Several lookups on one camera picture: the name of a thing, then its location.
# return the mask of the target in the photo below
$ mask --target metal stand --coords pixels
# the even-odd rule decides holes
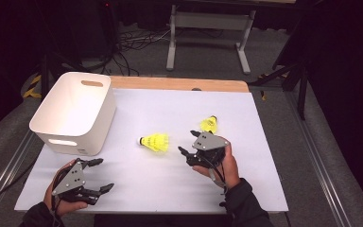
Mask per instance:
[[[252,23],[255,16],[255,10],[250,12],[250,15],[223,15],[211,13],[192,13],[192,12],[177,12],[176,6],[172,6],[170,16],[170,43],[169,52],[167,54],[166,70],[172,71],[175,65],[176,55],[176,26],[180,27],[195,27],[195,28],[212,28],[225,30],[243,30],[241,42],[237,43],[236,50],[240,59],[244,74],[251,72],[247,62],[246,47],[247,39],[251,31]]]
[[[279,76],[288,73],[287,78],[282,83],[282,88],[284,91],[291,92],[293,91],[296,84],[300,81],[300,91],[299,91],[299,100],[297,103],[297,110],[299,112],[300,118],[305,120],[304,117],[304,104],[305,104],[305,93],[306,86],[308,81],[308,76],[305,71],[304,63],[293,63],[288,66],[285,66],[269,75],[267,75],[263,79],[258,79],[255,82],[248,82],[249,86],[261,86],[266,82],[269,82],[273,79],[278,78]]]

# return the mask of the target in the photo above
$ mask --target black cable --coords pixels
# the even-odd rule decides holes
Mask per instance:
[[[128,67],[128,76],[130,76],[130,67],[129,67],[129,62],[126,60],[125,56],[122,53],[119,53],[119,55],[125,60],[126,62],[126,66]]]
[[[202,159],[203,161],[205,161],[217,174],[217,176],[219,176],[220,180],[223,182],[223,183],[226,183],[225,182],[225,179],[223,178],[222,174],[220,174],[219,170],[217,169],[216,166],[214,166],[210,161],[208,161],[208,159],[206,159],[205,157],[203,156],[199,156],[200,159]]]
[[[104,66],[102,67],[102,71],[101,71],[101,73],[100,73],[100,74],[103,74],[105,70],[106,70],[106,65],[104,65]]]
[[[131,39],[131,38],[132,38],[132,34],[131,33],[128,33],[127,32],[127,33],[120,34],[120,41],[125,41],[125,40]]]
[[[122,45],[122,52],[127,52],[130,50],[130,47],[128,45]]]
[[[53,214],[54,219],[52,220],[52,227],[61,226],[61,221],[59,219],[57,219],[57,213],[56,213],[56,211],[58,210],[59,204],[61,204],[61,199],[59,199],[58,205],[56,207],[54,207],[54,205],[52,205],[52,211],[54,212],[54,214]]]
[[[85,66],[83,66],[83,67],[88,69],[88,70],[95,70],[95,69],[98,69],[98,68],[100,68],[102,66],[105,67],[109,63],[109,61],[111,61],[111,54],[109,56],[107,56],[106,60],[102,61],[101,63],[98,63],[96,65],[92,65],[92,66],[88,66],[88,67],[85,67]]]
[[[157,30],[155,32],[141,30],[140,34],[138,34],[138,35],[133,35],[132,32],[124,32],[124,33],[121,33],[121,35],[125,36],[121,41],[138,40],[138,39],[146,38],[149,36],[156,36],[156,35],[160,34],[161,32],[168,31],[168,30],[169,29],[161,29],[161,30]]]
[[[52,183],[52,190],[54,190],[63,179],[62,174],[64,171],[66,171],[66,168],[62,169],[58,174],[56,174],[54,182]],[[55,205],[56,205],[56,197],[51,194],[51,211],[53,212],[56,212]]]
[[[117,66],[121,66],[121,67],[124,67],[124,68],[128,68],[127,66],[125,66],[125,65],[123,65],[123,64],[121,64],[121,63],[119,63],[115,58],[113,58],[113,60],[114,60],[114,62],[117,64]],[[135,70],[135,69],[133,69],[133,68],[130,68],[130,70],[131,71],[133,71],[133,72],[135,72],[136,74],[137,74],[137,77],[140,77],[140,73],[137,71],[137,70]]]
[[[34,166],[34,164],[37,162],[38,156],[32,161],[32,163],[26,168],[25,171],[23,171],[18,178],[16,178],[13,182],[2,188],[0,190],[0,195],[4,192],[6,192],[8,189],[10,189],[12,186],[14,186],[20,179]]]
[[[157,30],[156,32],[161,32],[161,31],[165,31],[165,30],[168,30],[168,28],[159,29],[159,30]],[[147,30],[133,30],[133,31],[125,31],[125,32],[121,32],[120,34],[127,34],[127,33],[131,34],[131,33],[133,33],[133,32],[139,32],[139,31],[140,31],[140,33],[142,33],[142,32],[149,32],[149,31],[147,31]]]
[[[165,36],[170,30],[168,30],[166,33],[164,33],[161,37],[159,37],[158,39],[156,40],[153,40],[155,38],[155,36],[157,36],[158,34],[160,34],[160,32],[162,31],[157,31],[157,32],[150,32],[148,35],[144,36],[144,37],[138,37],[138,38],[133,38],[133,39],[130,39],[130,40],[124,40],[123,43],[126,43],[126,44],[122,44],[122,47],[125,47],[127,49],[125,49],[124,51],[128,51],[130,49],[133,49],[133,50],[141,50],[141,49],[144,49],[146,48],[147,46],[155,43],[155,42],[158,42],[160,41],[163,36]]]
[[[290,218],[288,217],[288,214],[287,214],[287,212],[285,212],[285,218],[287,219],[287,224],[288,224],[288,227],[291,227],[291,222],[290,222]]]
[[[108,69],[107,69],[107,68],[105,68],[105,71],[107,72],[108,76],[110,76],[110,75],[111,75],[111,73],[108,71]]]
[[[119,69],[120,69],[120,73],[122,73],[122,75],[123,75],[123,76],[125,76],[125,74],[123,73],[122,67],[120,66],[120,63],[119,63],[119,62],[117,62],[117,60],[116,60],[114,57],[112,57],[112,59],[113,59],[113,61],[117,64],[117,67],[119,67]]]
[[[226,183],[225,169],[223,168],[223,163],[220,163],[220,165],[222,166],[223,179],[225,180]]]

